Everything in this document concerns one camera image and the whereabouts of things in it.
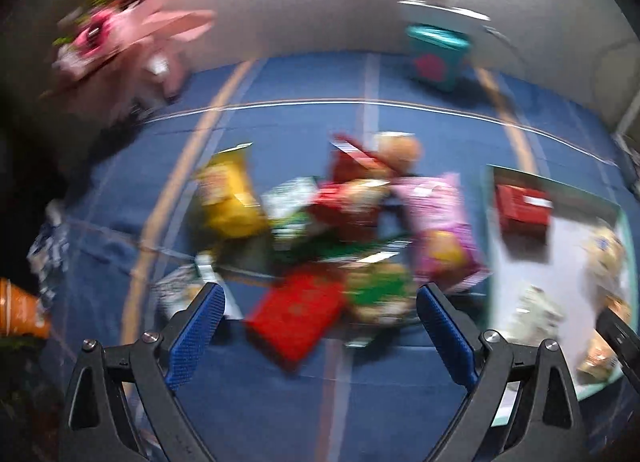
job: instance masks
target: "teal box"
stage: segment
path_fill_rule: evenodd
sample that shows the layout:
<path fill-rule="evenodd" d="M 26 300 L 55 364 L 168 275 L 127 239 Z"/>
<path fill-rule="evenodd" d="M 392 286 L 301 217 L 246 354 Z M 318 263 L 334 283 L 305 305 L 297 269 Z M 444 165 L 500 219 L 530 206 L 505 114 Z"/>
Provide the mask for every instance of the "teal box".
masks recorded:
<path fill-rule="evenodd" d="M 405 33 L 418 79 L 440 90 L 453 90 L 471 40 L 463 33 L 424 25 L 408 26 Z"/>

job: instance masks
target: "white tray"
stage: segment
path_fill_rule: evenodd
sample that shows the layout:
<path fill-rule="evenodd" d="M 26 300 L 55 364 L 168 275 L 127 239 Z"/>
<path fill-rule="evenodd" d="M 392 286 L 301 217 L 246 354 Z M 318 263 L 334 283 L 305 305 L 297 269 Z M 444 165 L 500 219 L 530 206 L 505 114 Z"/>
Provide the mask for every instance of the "white tray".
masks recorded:
<path fill-rule="evenodd" d="M 620 276 L 620 296 L 631 307 L 631 327 L 638 325 L 638 286 L 633 241 L 620 206 L 560 182 L 489 166 L 487 226 L 493 276 L 488 302 L 488 328 L 506 333 L 518 298 L 528 285 L 543 289 L 566 316 L 559 328 L 559 343 L 574 380 L 578 400 L 601 390 L 622 372 L 617 367 L 604 383 L 590 383 L 577 371 L 593 334 L 598 306 L 596 289 L 586 270 L 584 249 L 593 230 L 607 222 L 622 240 L 626 261 Z M 495 184 L 511 184 L 545 191 L 553 203 L 546 246 L 524 236 L 503 238 L 495 209 Z M 516 391 L 507 388 L 494 418 L 494 426 L 507 423 Z"/>

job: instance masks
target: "blue gripper pad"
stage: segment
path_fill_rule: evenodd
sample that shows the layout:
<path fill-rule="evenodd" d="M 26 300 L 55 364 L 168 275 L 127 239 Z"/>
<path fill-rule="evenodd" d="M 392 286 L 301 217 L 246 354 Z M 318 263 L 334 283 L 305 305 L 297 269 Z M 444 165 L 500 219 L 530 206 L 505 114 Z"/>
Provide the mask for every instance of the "blue gripper pad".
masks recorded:
<path fill-rule="evenodd" d="M 217 283 L 207 283 L 187 309 L 171 318 L 162 331 L 160 358 L 170 389 L 175 391 L 191 379 L 224 312 L 225 291 Z"/>
<path fill-rule="evenodd" d="M 470 392 L 478 382 L 473 349 L 426 285 L 418 290 L 415 304 L 418 317 L 440 354 L 451 379 Z M 456 311 L 450 303 L 447 304 L 450 307 L 449 312 L 463 314 Z"/>

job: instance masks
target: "pink snack bag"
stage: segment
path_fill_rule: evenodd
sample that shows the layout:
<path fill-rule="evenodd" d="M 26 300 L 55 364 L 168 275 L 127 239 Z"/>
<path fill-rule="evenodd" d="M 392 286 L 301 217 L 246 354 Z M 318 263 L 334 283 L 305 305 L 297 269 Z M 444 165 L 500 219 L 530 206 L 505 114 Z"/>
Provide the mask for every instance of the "pink snack bag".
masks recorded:
<path fill-rule="evenodd" d="M 443 291 L 467 291 L 489 275 L 466 222 L 456 173 L 405 177 L 392 186 L 407 208 L 416 235 L 414 270 L 419 282 Z"/>

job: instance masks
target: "blue mat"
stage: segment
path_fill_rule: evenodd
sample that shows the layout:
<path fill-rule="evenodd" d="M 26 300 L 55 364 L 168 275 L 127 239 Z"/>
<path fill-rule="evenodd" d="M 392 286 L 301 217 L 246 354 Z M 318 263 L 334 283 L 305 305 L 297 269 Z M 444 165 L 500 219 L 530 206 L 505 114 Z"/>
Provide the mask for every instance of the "blue mat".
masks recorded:
<path fill-rule="evenodd" d="M 62 388 L 84 337 L 118 343 L 142 228 L 207 104 L 233 70 L 194 75 L 177 103 L 94 168 L 92 188 L 69 207 L 72 261 L 53 313 L 54 337 L 42 357 Z M 640 251 L 640 205 L 623 184 L 613 163 L 614 145 L 597 116 L 529 83 L 494 78 L 524 129 L 540 174 L 620 204 Z M 402 56 L 273 58 L 254 65 L 229 105 L 233 109 L 222 112 L 198 164 L 217 150 L 251 141 L 249 173 L 258 194 L 300 175 L 325 175 L 333 132 L 360 139 L 377 130 L 417 134 L 425 150 L 417 173 L 460 173 L 468 219 L 483 250 L 486 165 L 518 167 L 498 111 L 472 69 L 452 94 L 443 94 L 411 80 Z M 198 250 L 188 222 L 193 192 L 193 181 L 182 187 L 152 281 Z M 241 256 L 259 271 L 260 262 L 252 264 L 260 252 L 256 244 Z M 228 285 L 248 314 L 267 291 L 268 279 L 245 274 L 230 277 Z M 476 287 L 468 298 L 481 305 L 484 291 Z M 145 299 L 144 328 L 155 324 L 154 305 Z M 219 461 L 382 462 L 427 455 L 464 390 L 450 381 L 422 327 L 404 328 L 357 352 L 342 349 L 339 335 L 332 331 L 295 374 L 258 352 L 242 324 L 216 338 L 178 398 Z M 624 381 L 584 401 L 591 447 L 611 439 L 637 402 Z"/>

